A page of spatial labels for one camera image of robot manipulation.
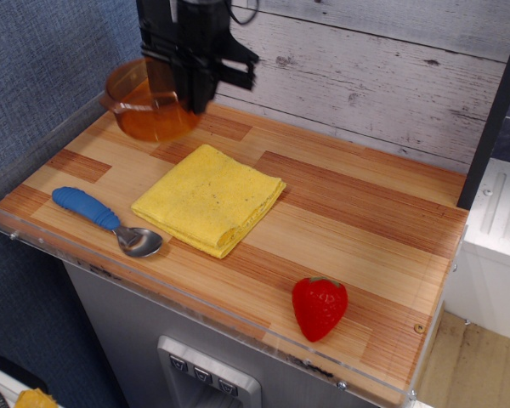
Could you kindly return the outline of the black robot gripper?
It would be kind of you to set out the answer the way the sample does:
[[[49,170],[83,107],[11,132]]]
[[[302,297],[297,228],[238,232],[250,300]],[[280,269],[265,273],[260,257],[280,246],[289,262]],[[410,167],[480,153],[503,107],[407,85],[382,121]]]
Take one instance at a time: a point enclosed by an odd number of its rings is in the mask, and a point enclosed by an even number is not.
[[[251,90],[259,57],[231,34],[232,3],[169,2],[176,32],[170,66],[182,108],[204,113],[220,82]]]

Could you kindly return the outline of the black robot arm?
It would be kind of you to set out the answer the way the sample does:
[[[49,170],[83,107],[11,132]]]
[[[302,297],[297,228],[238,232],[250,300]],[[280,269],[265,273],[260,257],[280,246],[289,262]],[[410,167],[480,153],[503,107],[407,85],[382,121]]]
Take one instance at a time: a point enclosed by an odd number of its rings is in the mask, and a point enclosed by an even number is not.
[[[170,65],[178,98],[205,112],[218,84],[251,90],[259,57],[230,32],[231,1],[138,1],[143,55]]]

